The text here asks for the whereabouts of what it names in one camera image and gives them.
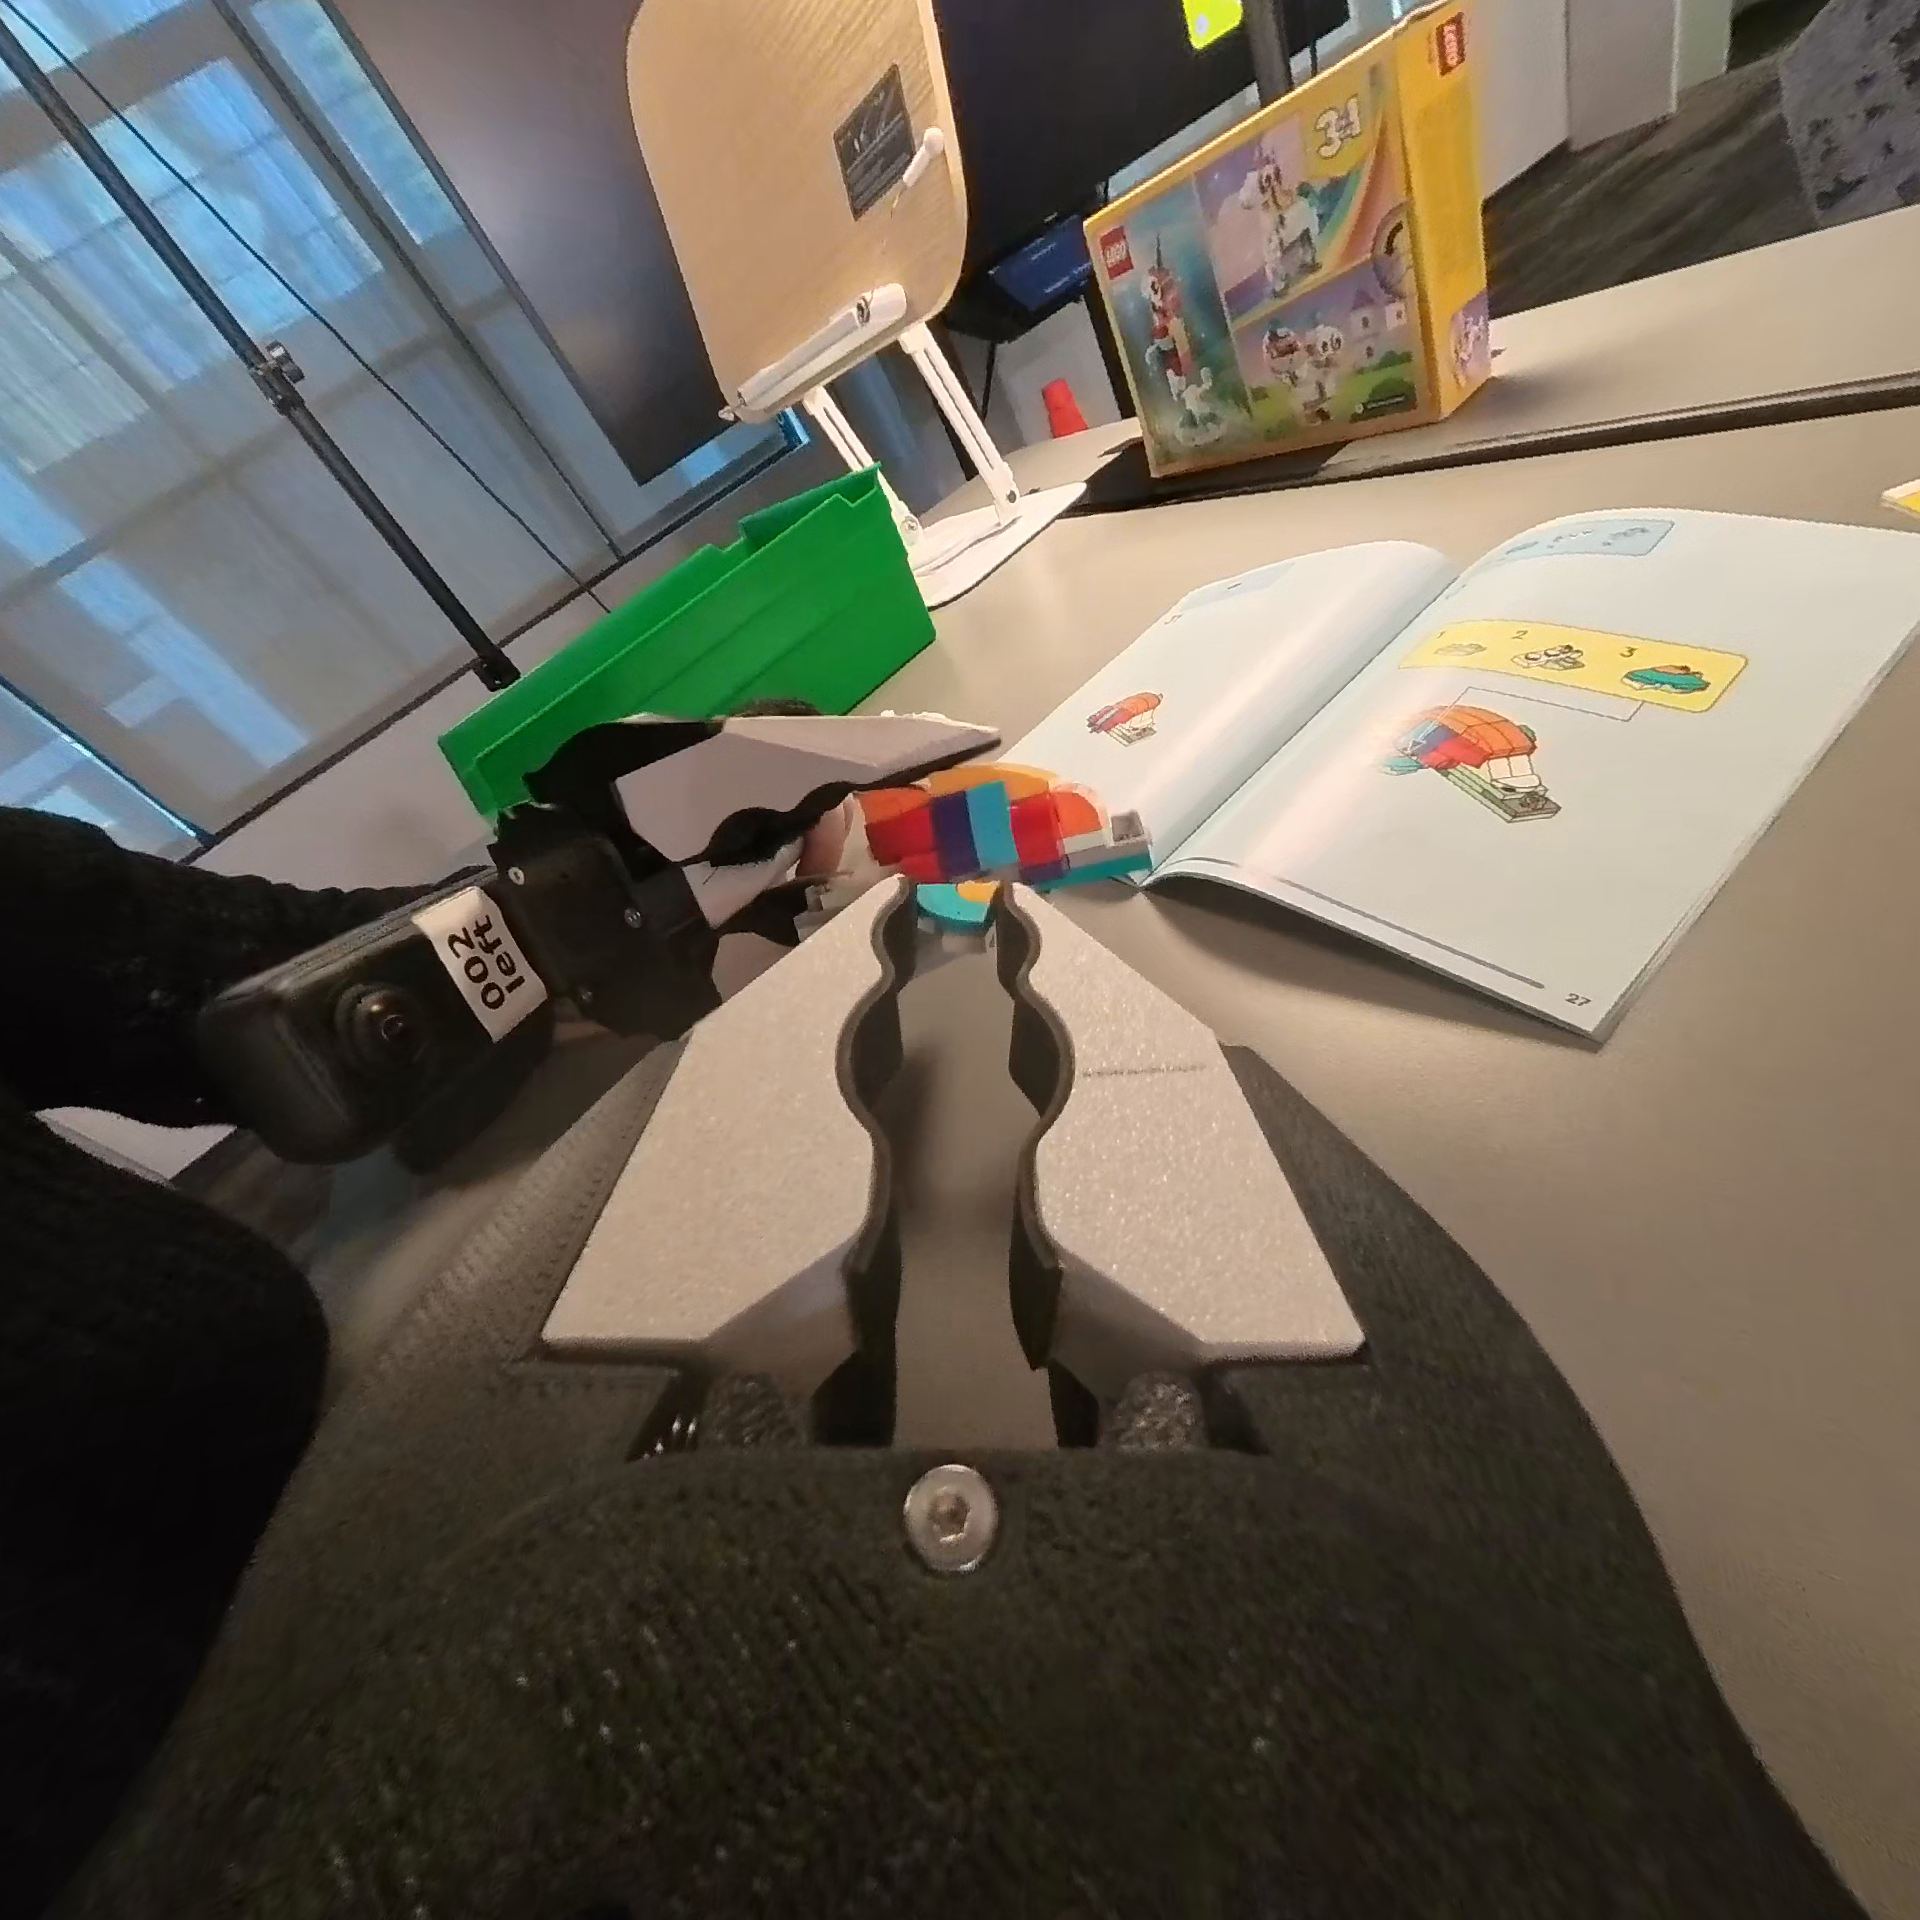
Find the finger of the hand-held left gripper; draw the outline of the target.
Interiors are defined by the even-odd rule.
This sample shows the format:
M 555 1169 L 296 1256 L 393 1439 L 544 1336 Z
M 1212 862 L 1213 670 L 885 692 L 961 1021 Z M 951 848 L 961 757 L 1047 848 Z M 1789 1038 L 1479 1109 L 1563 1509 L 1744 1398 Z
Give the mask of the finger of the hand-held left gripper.
M 803 837 L 752 862 L 695 860 L 681 865 L 692 903 L 718 936 L 752 935 L 792 948 L 827 912 L 827 893 L 841 880 L 796 880 Z
M 943 713 L 732 714 L 609 776 L 617 825 L 662 862 L 753 862 L 798 842 L 844 800 L 998 746 Z

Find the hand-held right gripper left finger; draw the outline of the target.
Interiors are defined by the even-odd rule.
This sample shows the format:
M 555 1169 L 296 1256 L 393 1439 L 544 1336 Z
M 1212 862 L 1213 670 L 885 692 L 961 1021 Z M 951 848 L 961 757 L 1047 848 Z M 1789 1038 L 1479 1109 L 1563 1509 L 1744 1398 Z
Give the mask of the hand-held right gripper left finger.
M 689 1029 L 544 1321 L 548 1353 L 763 1375 L 814 1425 L 894 1424 L 878 1103 L 916 936 L 913 885 L 887 880 Z

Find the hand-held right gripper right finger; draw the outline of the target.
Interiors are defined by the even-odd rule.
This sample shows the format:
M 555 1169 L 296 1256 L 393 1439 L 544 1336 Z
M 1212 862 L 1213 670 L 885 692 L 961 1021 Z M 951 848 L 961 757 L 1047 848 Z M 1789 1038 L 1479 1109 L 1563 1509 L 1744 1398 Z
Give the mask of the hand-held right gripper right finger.
M 1359 1319 L 1216 1031 L 1021 885 L 993 901 L 992 958 L 1035 1110 L 1011 1305 L 1056 1417 L 1141 1375 L 1356 1357 Z

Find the colourful lego balloon model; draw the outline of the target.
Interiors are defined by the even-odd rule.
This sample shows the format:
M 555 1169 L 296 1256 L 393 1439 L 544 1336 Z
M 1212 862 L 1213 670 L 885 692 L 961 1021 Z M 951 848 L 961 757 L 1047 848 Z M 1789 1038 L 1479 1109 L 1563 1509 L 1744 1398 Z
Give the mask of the colourful lego balloon model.
M 1011 761 L 981 761 L 911 783 L 855 793 L 871 856 L 924 892 L 1024 882 L 1056 892 L 1147 873 L 1134 810 L 1093 788 Z

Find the open lego instruction booklet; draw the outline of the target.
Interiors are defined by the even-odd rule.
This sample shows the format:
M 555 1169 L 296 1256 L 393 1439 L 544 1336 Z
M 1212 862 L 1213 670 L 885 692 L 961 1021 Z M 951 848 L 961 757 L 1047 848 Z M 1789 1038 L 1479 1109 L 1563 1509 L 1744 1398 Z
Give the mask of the open lego instruction booklet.
M 1905 654 L 1915 535 L 1589 512 L 1189 592 L 1008 761 L 1213 880 L 1603 1039 Z

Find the yellow lego box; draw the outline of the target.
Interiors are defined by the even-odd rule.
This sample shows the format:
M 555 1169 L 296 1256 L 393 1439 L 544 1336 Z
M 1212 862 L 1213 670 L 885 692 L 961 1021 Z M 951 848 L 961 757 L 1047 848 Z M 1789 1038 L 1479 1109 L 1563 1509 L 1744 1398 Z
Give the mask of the yellow lego box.
M 1470 17 L 1409 12 L 1086 220 L 1155 480 L 1436 425 L 1488 383 Z

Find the green plastic bin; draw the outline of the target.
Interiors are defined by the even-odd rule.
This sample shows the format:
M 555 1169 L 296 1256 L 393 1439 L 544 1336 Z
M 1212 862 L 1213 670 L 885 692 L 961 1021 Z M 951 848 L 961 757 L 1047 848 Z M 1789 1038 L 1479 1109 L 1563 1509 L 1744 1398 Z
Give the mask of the green plastic bin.
M 935 638 L 875 465 L 739 522 L 438 736 L 481 820 L 588 727 L 760 698 L 851 713 Z

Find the small blue tablet screen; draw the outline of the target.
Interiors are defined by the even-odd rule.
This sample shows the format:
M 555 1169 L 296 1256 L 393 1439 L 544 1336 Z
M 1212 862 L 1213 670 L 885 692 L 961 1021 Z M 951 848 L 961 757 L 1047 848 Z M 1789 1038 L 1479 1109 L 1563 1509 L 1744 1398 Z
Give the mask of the small blue tablet screen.
M 1086 228 L 1063 220 L 988 268 L 988 288 L 1021 324 L 1081 300 L 1093 280 Z

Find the large dark display screen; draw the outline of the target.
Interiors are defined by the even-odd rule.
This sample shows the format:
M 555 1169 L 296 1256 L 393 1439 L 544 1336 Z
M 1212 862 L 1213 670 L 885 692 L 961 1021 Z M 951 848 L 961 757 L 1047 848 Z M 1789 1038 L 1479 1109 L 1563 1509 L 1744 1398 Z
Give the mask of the large dark display screen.
M 619 458 L 653 478 L 723 396 L 632 132 L 638 4 L 328 7 L 437 178 L 558 349 Z M 1013 341 L 1040 310 L 996 280 L 1142 156 L 1255 79 L 1244 30 L 1190 44 L 1172 2 L 935 2 L 967 181 L 943 324 Z

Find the wooden book stand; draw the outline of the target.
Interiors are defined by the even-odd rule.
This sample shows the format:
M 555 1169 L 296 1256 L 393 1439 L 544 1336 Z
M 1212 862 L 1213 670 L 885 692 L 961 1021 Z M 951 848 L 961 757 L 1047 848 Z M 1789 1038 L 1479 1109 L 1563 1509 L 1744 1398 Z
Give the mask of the wooden book stand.
M 1021 492 L 929 321 L 961 277 L 968 198 L 929 2 L 649 2 L 627 50 L 632 130 L 723 393 L 790 408 L 878 480 L 928 609 L 982 585 L 1086 484 Z M 901 346 L 984 508 L 905 508 L 829 383 Z

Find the black slanted stand pole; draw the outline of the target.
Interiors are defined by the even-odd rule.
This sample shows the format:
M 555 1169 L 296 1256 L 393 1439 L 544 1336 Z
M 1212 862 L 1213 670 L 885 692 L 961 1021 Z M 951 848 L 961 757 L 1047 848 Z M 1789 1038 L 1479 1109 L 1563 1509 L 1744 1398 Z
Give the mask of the black slanted stand pole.
M 75 153 L 86 173 L 128 220 L 147 249 L 155 253 L 158 263 L 168 272 L 188 302 L 191 302 L 191 305 L 204 314 L 204 321 L 213 326 L 261 398 L 296 432 L 300 440 L 313 453 L 337 492 L 353 504 L 373 535 L 391 550 L 396 561 L 407 569 L 432 606 L 446 617 L 451 629 L 468 649 L 472 671 L 480 684 L 486 689 L 502 689 L 517 684 L 521 673 L 502 646 L 491 640 L 476 615 L 460 601 L 417 542 L 399 525 L 399 520 L 373 492 L 364 473 L 353 469 L 345 450 L 326 432 L 324 422 L 303 402 L 303 373 L 300 369 L 296 359 L 277 343 L 259 343 L 249 336 L 240 318 L 228 309 L 228 302 L 219 295 L 217 285 L 201 272 L 193 257 L 177 247 L 177 240 L 172 236 L 152 206 L 140 197 L 134 183 L 112 160 L 100 140 L 89 130 L 86 121 L 81 121 L 80 112 L 65 101 L 60 85 L 33 62 L 25 44 L 11 32 L 8 23 L 3 25 L 3 63 L 32 98 L 48 126 L 60 135 L 62 144 Z

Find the grey patterned ottoman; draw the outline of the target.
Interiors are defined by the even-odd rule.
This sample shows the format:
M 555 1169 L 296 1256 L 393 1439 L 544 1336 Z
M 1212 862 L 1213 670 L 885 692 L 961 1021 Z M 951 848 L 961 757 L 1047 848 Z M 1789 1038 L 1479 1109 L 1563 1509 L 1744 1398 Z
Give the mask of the grey patterned ottoman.
M 1828 2 L 1780 58 L 1819 228 L 1917 204 L 1917 2 Z

